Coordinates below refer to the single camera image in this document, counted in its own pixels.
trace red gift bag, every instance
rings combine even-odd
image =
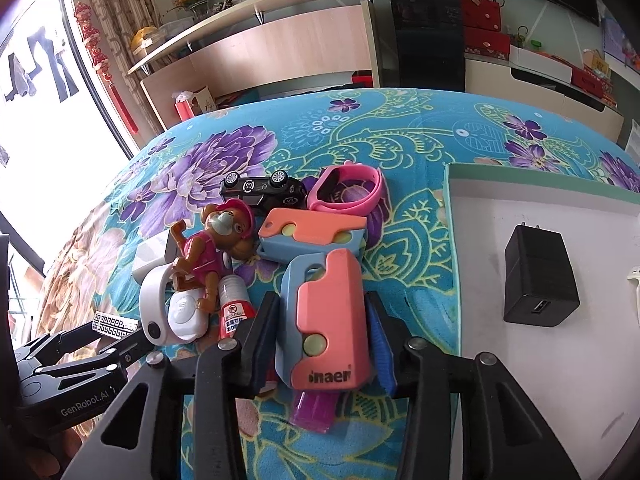
[[[462,0],[462,21],[465,27],[484,28],[500,32],[500,4],[493,0]]]

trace power adapter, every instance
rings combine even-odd
[[[580,305],[574,270],[560,233],[518,225],[504,259],[506,322],[557,326]]]

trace white tray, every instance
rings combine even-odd
[[[447,167],[460,348],[495,353],[533,400],[583,480],[597,479],[640,417],[640,195],[572,176]],[[559,326],[506,323],[504,248],[516,225],[562,234],[580,307]],[[454,439],[452,478],[460,478]]]

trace pink wristband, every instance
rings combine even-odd
[[[355,202],[328,202],[338,182],[345,180],[370,180],[374,184],[373,190],[369,195]],[[324,213],[366,216],[375,209],[380,201],[383,182],[384,177],[379,168],[372,168],[365,164],[354,164],[347,160],[343,166],[329,166],[324,170],[306,197],[306,207],[311,211]]]

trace white watch strap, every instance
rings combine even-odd
[[[164,306],[164,290],[174,273],[173,264],[166,264],[150,270],[140,287],[140,320],[146,338],[154,345],[165,346],[186,343],[175,335],[169,326],[166,307]]]

